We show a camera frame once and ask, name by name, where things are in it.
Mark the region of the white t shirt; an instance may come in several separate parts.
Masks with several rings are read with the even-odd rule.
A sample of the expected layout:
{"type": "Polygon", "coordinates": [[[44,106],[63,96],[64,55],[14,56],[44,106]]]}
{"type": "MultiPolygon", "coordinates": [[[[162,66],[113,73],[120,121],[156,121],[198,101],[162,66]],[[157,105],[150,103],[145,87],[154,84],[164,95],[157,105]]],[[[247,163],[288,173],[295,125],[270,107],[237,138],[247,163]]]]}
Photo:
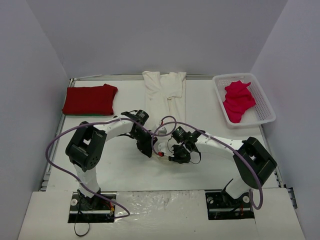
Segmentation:
{"type": "Polygon", "coordinates": [[[144,110],[149,115],[144,125],[146,129],[154,132],[165,116],[173,116],[178,122],[186,122],[186,75],[186,72],[142,73],[145,85],[144,110]]]}

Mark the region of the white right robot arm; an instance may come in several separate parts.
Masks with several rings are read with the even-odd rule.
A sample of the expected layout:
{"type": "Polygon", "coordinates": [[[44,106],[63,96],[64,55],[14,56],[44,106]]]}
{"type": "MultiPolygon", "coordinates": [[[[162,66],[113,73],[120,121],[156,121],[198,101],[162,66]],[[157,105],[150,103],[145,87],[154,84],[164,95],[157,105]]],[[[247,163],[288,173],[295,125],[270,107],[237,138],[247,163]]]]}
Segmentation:
{"type": "Polygon", "coordinates": [[[172,138],[177,142],[169,149],[169,160],[179,164],[189,163],[191,153],[212,154],[234,161],[239,176],[230,180],[222,190],[222,202],[229,207],[239,202],[240,197],[250,189],[259,189],[257,181],[263,186],[277,167],[276,161],[255,137],[233,140],[211,136],[195,130],[185,131],[178,127],[172,138]]]}

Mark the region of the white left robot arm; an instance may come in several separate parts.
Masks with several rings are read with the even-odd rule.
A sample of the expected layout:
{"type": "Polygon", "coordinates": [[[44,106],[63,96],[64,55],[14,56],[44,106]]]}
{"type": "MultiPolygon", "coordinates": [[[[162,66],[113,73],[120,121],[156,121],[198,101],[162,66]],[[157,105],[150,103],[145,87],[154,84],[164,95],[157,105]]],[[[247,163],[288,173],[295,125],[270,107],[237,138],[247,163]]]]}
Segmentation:
{"type": "Polygon", "coordinates": [[[128,135],[136,140],[137,149],[142,154],[149,158],[152,156],[152,136],[141,127],[147,122],[149,115],[143,110],[125,111],[119,118],[121,120],[102,125],[101,128],[85,126],[77,129],[65,149],[65,154],[80,179],[78,194],[83,197],[82,203],[89,209],[95,209],[101,203],[96,165],[107,141],[128,135]]]}

